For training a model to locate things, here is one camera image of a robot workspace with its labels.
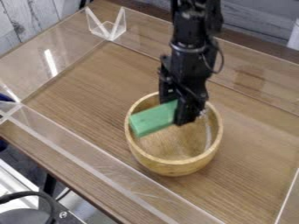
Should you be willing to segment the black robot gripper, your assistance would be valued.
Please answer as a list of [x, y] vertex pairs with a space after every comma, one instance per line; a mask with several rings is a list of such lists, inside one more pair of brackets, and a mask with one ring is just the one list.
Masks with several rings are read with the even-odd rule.
[[173, 124], [193, 123], [205, 109], [208, 91], [205, 82], [217, 74], [214, 63], [218, 45], [208, 43], [202, 47], [186, 48], [170, 43], [172, 53], [160, 58], [158, 100], [166, 103], [176, 100]]

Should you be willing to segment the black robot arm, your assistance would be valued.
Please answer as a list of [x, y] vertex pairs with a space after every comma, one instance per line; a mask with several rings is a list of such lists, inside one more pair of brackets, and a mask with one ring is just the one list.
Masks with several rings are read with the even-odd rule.
[[201, 116], [209, 99], [206, 80], [224, 67], [214, 36], [221, 31], [220, 0], [170, 0], [170, 53], [160, 57], [158, 98], [177, 101], [173, 123], [182, 126]]

